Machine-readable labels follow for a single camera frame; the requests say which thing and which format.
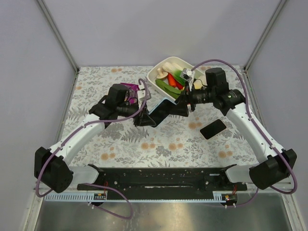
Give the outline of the black phone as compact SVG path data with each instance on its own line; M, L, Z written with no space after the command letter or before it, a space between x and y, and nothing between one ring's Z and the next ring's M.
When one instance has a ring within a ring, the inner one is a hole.
M149 112L150 119L154 121L151 127L157 127L166 117L170 115L170 111L176 106L174 101L168 98L163 98L154 109Z

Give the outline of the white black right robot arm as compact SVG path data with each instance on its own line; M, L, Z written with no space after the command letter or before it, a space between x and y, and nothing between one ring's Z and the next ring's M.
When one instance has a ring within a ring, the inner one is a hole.
M250 113L246 93L231 90L226 80L226 73L222 68L206 70L206 86L195 89L193 69L184 68L180 74L184 82L184 89L177 98L178 107L188 104L194 110L197 104L212 103L221 111L239 130L251 146L257 165L233 165L225 170L227 179L232 183L247 182L259 189L273 188L274 184L283 179L292 177L294 187L289 191L292 194L297 189L297 180L293 172L297 155L290 149L284 149L265 130L257 118Z

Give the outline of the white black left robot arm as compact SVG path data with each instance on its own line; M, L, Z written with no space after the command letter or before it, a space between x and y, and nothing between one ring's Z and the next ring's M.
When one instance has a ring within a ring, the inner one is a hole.
M123 84L113 84L107 95L95 104L80 125L66 137L50 148L40 147L35 152L34 176L37 179L36 194L44 183L50 191L62 193L71 185L93 184L99 170L93 166L70 168L70 163L78 152L98 133L112 123L120 123L132 119L137 125L146 115L146 102L150 99L148 87L143 79L139 79L137 102L129 103Z

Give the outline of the green toy pea pod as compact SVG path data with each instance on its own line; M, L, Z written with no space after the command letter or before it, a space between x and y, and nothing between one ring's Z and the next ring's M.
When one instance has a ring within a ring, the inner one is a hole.
M180 95L181 94L181 90L172 87L170 85L168 85L167 83L165 83L164 81L162 81L161 79L156 79L155 80L156 85L161 88L163 91L165 91L166 93L168 93L169 95L175 94L175 95Z

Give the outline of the purple snack box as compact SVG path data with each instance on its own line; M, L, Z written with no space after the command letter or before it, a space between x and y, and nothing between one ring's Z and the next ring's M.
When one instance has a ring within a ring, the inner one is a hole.
M120 91L122 105L132 105L138 102L139 86L137 84L121 83L124 87Z

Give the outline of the toy carrot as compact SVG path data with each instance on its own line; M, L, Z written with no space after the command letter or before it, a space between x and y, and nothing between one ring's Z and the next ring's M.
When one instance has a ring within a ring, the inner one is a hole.
M178 81L175 80L172 74L168 73L167 79L170 86L178 88L179 90L183 89L183 86Z

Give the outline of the white plastic basin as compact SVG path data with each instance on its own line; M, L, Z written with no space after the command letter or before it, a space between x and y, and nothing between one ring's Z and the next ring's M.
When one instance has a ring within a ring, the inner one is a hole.
M172 97L170 94L168 94L167 92L162 90L159 86L157 86L157 84L155 82L156 77L159 75L159 72L157 70L158 70L158 68L162 69L162 66L165 62L169 62L171 64L175 63L175 64L178 64L179 66L181 66L183 68L188 68L188 69L192 69L193 65L186 62L185 60L183 60L179 57L171 56L171 57L168 57L168 58L162 60L161 62L159 62L156 66L154 66L152 68L152 70L150 70L148 72L147 79L148 79L150 85L152 86L152 89L156 90L163 97L167 97L170 100L175 101L176 99L174 97ZM198 69L195 70L194 78L200 79L200 80L195 81L195 88L196 89L199 89L203 85L207 85L205 74L202 73L200 70L198 70Z

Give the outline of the toy bok choy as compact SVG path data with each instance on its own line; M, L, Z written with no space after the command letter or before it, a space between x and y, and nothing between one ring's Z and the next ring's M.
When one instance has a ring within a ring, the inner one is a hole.
M167 71L168 73L172 74L176 81L178 81L182 86L188 85L188 82L184 81L180 78L180 74L183 68L179 68L179 65L174 65L170 62L165 62L162 65L163 70Z

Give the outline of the toy mushroom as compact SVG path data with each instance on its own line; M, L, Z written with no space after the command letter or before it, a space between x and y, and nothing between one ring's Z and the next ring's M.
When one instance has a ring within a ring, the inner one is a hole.
M165 79L168 76L168 72L165 72L162 68L158 68L157 72L158 72L156 76L157 79Z

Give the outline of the black smartphone on table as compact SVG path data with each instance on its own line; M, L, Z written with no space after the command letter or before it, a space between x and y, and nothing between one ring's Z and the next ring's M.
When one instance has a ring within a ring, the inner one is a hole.
M226 128L226 125L220 119L217 119L200 129L200 133L206 140L209 140L223 132Z

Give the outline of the floral table cloth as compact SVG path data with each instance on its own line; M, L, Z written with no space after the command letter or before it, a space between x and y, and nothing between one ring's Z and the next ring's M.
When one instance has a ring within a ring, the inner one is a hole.
M79 71L63 135L85 118L89 109L115 83L146 78L149 66L82 67ZM220 119L226 129L206 140L200 129ZM242 134L212 104L197 105L188 117L170 115L158 127L136 127L132 120L112 123L74 157L72 166L98 167L226 167L255 164Z

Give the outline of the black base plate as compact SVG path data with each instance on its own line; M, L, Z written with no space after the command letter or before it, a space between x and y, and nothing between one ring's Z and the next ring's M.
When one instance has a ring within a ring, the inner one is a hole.
M121 193L144 189L188 189L190 191L246 191L247 186L231 183L224 168L99 168L92 186L79 184L79 191L114 188Z

